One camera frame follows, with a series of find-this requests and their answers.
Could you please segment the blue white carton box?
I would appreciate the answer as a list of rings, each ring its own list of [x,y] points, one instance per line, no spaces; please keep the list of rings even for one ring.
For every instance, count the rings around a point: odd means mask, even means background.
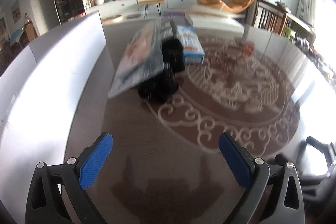
[[[177,38],[183,47],[183,62],[202,64],[205,52],[194,29],[191,26],[177,26]]]

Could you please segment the clear bag with orange card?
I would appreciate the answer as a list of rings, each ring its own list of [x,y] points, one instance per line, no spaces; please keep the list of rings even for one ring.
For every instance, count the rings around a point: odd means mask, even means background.
[[[163,71],[160,29],[161,21],[151,20],[133,35],[114,74],[108,98],[114,98]]]

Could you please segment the white cardboard box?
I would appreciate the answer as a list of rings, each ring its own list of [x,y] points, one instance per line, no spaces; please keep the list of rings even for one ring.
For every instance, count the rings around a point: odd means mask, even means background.
[[[1,202],[17,223],[37,163],[61,164],[100,135],[112,77],[98,13],[38,37],[1,75]]]

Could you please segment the wooden dining chair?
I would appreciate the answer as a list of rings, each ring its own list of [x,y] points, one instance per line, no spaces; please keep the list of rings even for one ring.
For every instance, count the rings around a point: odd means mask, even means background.
[[[278,5],[257,0],[252,26],[280,35],[284,29],[287,12]]]

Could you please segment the flat white box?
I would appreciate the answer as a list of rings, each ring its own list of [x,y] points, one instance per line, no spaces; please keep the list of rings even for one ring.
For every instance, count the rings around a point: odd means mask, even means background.
[[[244,26],[233,18],[188,13],[185,13],[185,18],[193,28],[244,33]]]

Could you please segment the black instruction box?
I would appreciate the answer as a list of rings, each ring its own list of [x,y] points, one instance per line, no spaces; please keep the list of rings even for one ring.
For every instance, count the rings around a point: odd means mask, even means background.
[[[173,20],[161,22],[160,38],[162,43],[177,38],[177,26]]]

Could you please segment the orange lounge chair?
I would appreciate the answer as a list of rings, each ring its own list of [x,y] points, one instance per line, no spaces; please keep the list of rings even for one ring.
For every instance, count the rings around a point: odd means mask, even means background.
[[[225,12],[240,14],[248,9],[254,1],[255,0],[198,0],[198,4]]]

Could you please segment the white tv cabinet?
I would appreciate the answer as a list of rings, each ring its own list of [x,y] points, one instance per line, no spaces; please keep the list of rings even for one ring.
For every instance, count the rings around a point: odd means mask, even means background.
[[[147,16],[161,16],[170,12],[185,12],[197,0],[116,0],[94,6],[86,10],[86,14],[99,12],[101,19],[122,15],[123,17],[139,14]]]

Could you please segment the black sock bundle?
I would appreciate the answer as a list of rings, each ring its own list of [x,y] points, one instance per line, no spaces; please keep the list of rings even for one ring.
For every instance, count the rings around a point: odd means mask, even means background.
[[[178,89],[175,75],[185,70],[183,46],[177,38],[162,43],[163,71],[141,83],[138,95],[149,103],[162,105]]]

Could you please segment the purple mat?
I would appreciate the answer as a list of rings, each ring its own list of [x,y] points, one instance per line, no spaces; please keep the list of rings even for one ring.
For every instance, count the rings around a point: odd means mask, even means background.
[[[162,17],[166,19],[184,18],[185,13],[184,12],[165,12]]]

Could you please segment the wooden bench with hairpin legs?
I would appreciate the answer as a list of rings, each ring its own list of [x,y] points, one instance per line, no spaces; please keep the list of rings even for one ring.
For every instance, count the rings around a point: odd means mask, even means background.
[[[138,6],[142,6],[143,8],[143,17],[146,18],[149,12],[150,5],[156,5],[157,12],[159,16],[161,16],[162,10],[161,5],[165,4],[165,0],[143,0],[137,1]]]

